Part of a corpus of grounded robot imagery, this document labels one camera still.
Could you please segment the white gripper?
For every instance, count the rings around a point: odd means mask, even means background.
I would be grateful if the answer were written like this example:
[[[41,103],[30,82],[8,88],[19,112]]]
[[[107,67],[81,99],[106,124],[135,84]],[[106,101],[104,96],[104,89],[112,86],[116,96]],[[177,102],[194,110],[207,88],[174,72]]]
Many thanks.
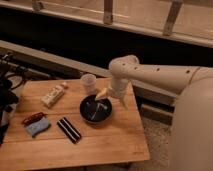
[[[128,105],[126,102],[126,89],[128,86],[129,80],[128,79],[120,79],[112,77],[110,84],[107,88],[103,88],[95,97],[96,100],[105,99],[108,97],[108,94],[117,99],[121,99],[120,103],[125,109],[128,109]]]

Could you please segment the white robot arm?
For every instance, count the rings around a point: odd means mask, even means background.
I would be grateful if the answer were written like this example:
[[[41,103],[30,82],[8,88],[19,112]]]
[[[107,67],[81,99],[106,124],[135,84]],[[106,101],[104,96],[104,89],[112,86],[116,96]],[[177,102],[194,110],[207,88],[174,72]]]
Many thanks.
[[[134,55],[108,65],[110,83],[97,99],[124,99],[127,84],[140,81],[175,95],[169,171],[213,171],[213,67],[148,65]]]

